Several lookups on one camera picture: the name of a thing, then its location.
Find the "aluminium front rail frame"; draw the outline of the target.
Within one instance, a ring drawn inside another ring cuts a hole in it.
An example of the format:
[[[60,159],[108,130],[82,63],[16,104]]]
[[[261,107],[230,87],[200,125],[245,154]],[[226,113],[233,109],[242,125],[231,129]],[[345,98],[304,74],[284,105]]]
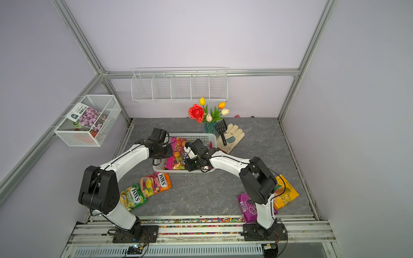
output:
[[[330,223],[311,216],[278,216],[270,241],[248,241],[241,216],[144,216],[146,234],[115,243],[115,227],[103,218],[77,224],[63,249],[64,258],[340,258]]]

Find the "orange Fox's candy bag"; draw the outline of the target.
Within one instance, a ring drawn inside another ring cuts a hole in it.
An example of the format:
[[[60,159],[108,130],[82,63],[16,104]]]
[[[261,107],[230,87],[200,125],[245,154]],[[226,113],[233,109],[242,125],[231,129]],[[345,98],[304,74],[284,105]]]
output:
[[[172,187],[170,176],[165,173],[153,173],[139,180],[142,193],[146,198],[170,190]]]

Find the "white plastic perforated basket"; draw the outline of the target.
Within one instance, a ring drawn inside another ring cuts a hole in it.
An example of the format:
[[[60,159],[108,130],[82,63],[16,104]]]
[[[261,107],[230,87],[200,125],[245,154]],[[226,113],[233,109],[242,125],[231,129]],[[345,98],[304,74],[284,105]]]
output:
[[[210,133],[170,133],[171,138],[184,138],[189,141],[194,141],[200,139],[203,145],[209,148],[217,148],[217,138],[214,134]],[[167,170],[166,169],[167,159],[156,160],[153,170],[159,173],[202,173],[200,170],[194,170],[189,172],[187,170]]]

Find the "flower seed packet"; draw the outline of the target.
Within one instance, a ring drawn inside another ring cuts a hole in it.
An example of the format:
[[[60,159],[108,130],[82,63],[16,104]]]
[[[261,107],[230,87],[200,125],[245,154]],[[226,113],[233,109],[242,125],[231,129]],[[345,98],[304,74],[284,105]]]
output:
[[[65,117],[77,129],[87,129],[98,133],[108,116],[86,104],[77,103]]]

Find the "yellow orange candy bag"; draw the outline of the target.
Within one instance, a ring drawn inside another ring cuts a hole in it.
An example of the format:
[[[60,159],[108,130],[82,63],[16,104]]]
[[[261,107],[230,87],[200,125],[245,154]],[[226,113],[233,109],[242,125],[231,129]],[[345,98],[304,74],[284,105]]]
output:
[[[275,188],[275,198],[273,199],[274,208],[279,210],[296,198],[299,197],[299,193],[293,188],[293,186],[285,179],[283,175],[276,177],[277,185]]]

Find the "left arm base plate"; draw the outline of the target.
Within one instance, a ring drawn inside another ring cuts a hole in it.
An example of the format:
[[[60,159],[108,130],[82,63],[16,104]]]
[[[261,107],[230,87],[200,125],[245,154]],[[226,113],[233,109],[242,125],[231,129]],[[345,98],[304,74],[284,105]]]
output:
[[[158,233],[158,226],[138,224],[130,230],[115,229],[112,242],[114,244],[155,243]]]

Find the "beige work glove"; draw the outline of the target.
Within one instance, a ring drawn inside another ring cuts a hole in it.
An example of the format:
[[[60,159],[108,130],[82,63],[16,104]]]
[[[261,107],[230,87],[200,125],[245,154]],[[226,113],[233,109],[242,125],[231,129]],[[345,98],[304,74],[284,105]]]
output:
[[[245,132],[238,125],[229,124],[228,129],[224,132],[224,137],[227,142],[223,144],[221,136],[217,138],[217,148],[229,154],[244,138]]]

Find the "artificial flower bouquet in vase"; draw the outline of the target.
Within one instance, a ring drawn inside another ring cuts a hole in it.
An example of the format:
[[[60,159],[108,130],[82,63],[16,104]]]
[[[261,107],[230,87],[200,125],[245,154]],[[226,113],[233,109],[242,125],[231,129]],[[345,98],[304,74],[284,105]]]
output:
[[[228,115],[230,110],[225,102],[219,103],[214,108],[209,108],[204,97],[200,98],[199,104],[194,104],[188,109],[188,116],[204,125],[204,133],[217,135],[216,123],[223,121],[223,117]]]

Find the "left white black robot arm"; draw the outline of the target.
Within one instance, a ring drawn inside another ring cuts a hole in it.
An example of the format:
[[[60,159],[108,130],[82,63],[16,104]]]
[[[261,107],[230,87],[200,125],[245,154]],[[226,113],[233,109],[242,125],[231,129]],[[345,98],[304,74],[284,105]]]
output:
[[[140,226],[138,217],[120,202],[119,180],[137,164],[147,160],[161,160],[172,156],[172,146],[165,139],[169,133],[154,128],[148,139],[137,141],[131,148],[100,166],[86,168],[78,202],[91,211],[98,211],[122,231]]]

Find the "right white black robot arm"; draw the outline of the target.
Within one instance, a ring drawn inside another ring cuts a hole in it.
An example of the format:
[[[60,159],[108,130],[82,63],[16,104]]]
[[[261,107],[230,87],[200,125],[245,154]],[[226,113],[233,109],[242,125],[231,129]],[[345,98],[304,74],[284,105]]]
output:
[[[275,218],[272,201],[277,180],[260,158],[237,158],[217,148],[209,149],[199,139],[188,144],[184,151],[184,165],[189,172],[200,170],[206,173],[220,169],[240,178],[245,192],[256,204],[257,224],[266,230],[273,227]]]

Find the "green Fox's candy bag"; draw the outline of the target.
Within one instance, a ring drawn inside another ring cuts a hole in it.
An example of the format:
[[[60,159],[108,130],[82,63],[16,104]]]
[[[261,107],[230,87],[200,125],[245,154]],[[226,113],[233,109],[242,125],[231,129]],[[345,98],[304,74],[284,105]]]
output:
[[[142,193],[140,185],[134,184],[120,193],[120,202],[128,211],[131,211],[144,205],[147,202],[147,198]]]

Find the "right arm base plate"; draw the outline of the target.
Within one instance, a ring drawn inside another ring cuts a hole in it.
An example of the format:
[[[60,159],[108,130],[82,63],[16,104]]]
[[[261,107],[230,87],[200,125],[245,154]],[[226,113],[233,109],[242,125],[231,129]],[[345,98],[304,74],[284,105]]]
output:
[[[285,241],[288,239],[288,232],[285,225],[280,221],[275,221],[269,229],[265,229],[258,223],[244,224],[241,236],[245,241]]]

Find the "pink fruit ball candy bag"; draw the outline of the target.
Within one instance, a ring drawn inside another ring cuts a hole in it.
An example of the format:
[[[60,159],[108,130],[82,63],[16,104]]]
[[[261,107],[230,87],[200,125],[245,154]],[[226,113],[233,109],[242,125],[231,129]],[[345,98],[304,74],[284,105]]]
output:
[[[185,170],[185,156],[186,156],[186,145],[188,141],[185,138],[171,139],[172,146],[172,156],[166,160],[167,170]]]

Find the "purple candy bag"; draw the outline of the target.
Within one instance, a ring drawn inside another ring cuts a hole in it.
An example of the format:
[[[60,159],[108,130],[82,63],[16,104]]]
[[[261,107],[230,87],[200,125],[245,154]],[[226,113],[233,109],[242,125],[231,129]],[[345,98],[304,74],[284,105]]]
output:
[[[238,203],[244,220],[247,223],[257,222],[261,226],[269,227],[270,222],[273,221],[277,215],[277,210],[271,201],[274,195],[274,193],[270,195],[266,204],[257,204],[247,193],[242,193],[238,196]]]

